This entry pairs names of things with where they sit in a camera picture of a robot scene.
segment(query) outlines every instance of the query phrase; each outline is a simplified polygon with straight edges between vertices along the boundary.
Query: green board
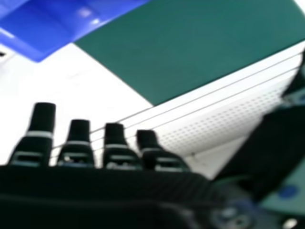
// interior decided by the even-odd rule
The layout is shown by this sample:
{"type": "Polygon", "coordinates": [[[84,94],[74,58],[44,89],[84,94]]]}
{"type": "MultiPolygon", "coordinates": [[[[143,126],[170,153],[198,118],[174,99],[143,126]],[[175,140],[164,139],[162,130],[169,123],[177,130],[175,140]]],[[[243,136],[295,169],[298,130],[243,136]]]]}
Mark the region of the green board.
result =
{"type": "Polygon", "coordinates": [[[76,44],[156,105],[304,39],[293,0],[153,0],[76,44]]]}

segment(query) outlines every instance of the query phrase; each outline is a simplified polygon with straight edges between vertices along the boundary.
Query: dark green surface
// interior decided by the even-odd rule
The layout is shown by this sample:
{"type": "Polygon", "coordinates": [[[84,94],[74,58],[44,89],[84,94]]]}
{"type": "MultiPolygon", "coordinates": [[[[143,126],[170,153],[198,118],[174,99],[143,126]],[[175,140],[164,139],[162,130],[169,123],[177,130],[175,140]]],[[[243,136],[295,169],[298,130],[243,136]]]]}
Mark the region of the dark green surface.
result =
{"type": "Polygon", "coordinates": [[[153,0],[76,44],[156,105],[304,39],[293,0],[153,0]]]}

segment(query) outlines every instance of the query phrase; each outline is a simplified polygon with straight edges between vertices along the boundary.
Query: blue plastic container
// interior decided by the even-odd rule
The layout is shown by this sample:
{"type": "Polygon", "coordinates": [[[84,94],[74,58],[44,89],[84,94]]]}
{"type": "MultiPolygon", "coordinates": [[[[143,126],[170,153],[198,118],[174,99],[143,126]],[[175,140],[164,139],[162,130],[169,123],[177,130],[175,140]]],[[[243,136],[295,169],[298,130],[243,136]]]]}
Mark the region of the blue plastic container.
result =
{"type": "Polygon", "coordinates": [[[16,5],[0,17],[0,43],[39,62],[150,0],[0,0],[0,5],[7,1],[16,5]]]}

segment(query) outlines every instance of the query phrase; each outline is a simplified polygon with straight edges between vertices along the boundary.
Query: green mat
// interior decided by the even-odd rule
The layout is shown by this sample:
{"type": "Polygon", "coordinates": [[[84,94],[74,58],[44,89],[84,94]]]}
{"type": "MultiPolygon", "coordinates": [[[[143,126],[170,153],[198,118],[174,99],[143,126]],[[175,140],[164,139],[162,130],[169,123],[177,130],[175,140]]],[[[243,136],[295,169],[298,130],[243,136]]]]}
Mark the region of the green mat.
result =
{"type": "Polygon", "coordinates": [[[153,0],[76,44],[157,105],[304,39],[293,0],[153,0]]]}

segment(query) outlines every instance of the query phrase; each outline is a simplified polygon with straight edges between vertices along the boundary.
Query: blue circle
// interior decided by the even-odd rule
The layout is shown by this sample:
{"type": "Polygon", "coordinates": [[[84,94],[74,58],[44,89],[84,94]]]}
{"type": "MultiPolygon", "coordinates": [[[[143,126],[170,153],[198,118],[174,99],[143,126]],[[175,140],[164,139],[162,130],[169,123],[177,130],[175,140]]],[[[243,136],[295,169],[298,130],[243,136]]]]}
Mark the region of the blue circle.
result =
{"type": "Polygon", "coordinates": [[[294,185],[286,185],[280,189],[278,195],[280,198],[286,199],[296,196],[298,193],[298,188],[294,185]]]}

